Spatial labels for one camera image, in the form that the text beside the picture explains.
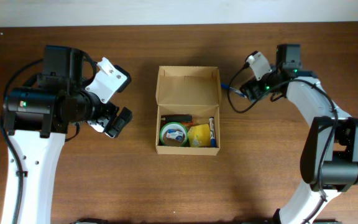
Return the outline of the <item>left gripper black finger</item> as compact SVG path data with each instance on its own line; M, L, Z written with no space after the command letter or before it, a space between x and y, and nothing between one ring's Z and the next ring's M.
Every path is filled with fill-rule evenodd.
M127 86L131 83L132 78L129 74L129 72L127 72L126 70L124 70L122 67L118 66L118 65L114 65L114 68L117 70L117 79L120 82L120 86L117 89L118 93L121 93L122 91L124 91Z
M114 118L110 119L104 129L104 133L110 138L117 138L124 127L132 120L132 111L123 107L121 112Z

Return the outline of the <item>blue ballpoint pen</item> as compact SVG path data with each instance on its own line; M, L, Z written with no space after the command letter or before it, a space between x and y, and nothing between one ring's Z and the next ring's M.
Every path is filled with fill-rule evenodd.
M228 84L222 83L222 84L221 84L221 88L224 89L224 90L227 90L227 91L231 91L231 92L237 94L238 96L240 96L241 98L247 98L247 97L245 96L245 94L243 94L243 92L241 92L240 90L235 89L235 88L233 88L233 87L229 87Z

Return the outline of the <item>green tape roll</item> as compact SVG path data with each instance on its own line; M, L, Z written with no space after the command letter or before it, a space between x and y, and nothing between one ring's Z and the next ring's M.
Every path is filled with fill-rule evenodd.
M176 129L176 130L180 130L183 133L185 133L183 141L178 142L178 141L167 139L166 138L166 133L167 133L168 129ZM161 143L164 146L183 147L186 144L187 140L188 140L188 131L184 127L184 125L182 125L181 123L176 123L176 122L167 123L161 128L159 138L160 138Z

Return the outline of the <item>blue white staples box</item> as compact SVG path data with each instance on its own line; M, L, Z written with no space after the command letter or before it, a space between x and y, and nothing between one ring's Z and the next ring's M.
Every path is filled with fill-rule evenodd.
M167 133L166 133L167 139L178 141L178 142L182 142L184 136L185 136L185 133L183 133L180 130L176 130L176 129L168 129Z

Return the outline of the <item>brown cardboard box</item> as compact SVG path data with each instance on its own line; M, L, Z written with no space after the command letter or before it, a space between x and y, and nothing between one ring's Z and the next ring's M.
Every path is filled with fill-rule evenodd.
M155 99L157 125L155 147L159 155L215 156L221 148L219 104L221 82L216 67L161 66L157 75ZM167 124L163 115L190 114L192 125L209 124L214 118L217 147L164 146L159 138L161 128Z

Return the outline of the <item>red grey stapler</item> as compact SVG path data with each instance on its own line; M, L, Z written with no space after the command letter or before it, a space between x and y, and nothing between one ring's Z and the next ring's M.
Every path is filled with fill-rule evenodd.
M181 124L192 124L193 123L193 117L190 114L168 114L163 115L161 117L161 120L166 123L181 123Z

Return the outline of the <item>blue white marker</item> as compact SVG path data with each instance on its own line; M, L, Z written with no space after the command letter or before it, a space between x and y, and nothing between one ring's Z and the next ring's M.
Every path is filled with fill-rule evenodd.
M213 117L209 118L209 130L210 130L211 147L217 147L215 124L214 124L214 118Z

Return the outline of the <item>yellow sticky note pad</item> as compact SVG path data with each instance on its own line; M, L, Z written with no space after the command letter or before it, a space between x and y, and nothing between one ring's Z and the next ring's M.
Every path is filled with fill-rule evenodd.
M211 137L208 124L192 126L188 130L188 141L191 147L210 147Z

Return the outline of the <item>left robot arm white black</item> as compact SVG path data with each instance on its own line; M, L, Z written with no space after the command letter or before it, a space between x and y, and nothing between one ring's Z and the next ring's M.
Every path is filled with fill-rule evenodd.
M58 160L70 140L68 128L83 123L110 138L119 136L132 112L111 102L131 76L103 58L48 45L43 69L19 88L3 93L0 128L8 150L3 223L49 223Z

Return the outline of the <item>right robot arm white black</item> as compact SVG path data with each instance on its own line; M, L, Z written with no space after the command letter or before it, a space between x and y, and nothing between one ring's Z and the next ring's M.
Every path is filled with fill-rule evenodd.
M358 118L340 109L315 72L305 70L298 44L280 44L271 64L259 51L247 56L253 76L240 87L256 105L266 96L293 103L310 127L301 154L301 182L272 223L315 223L334 198L358 185Z

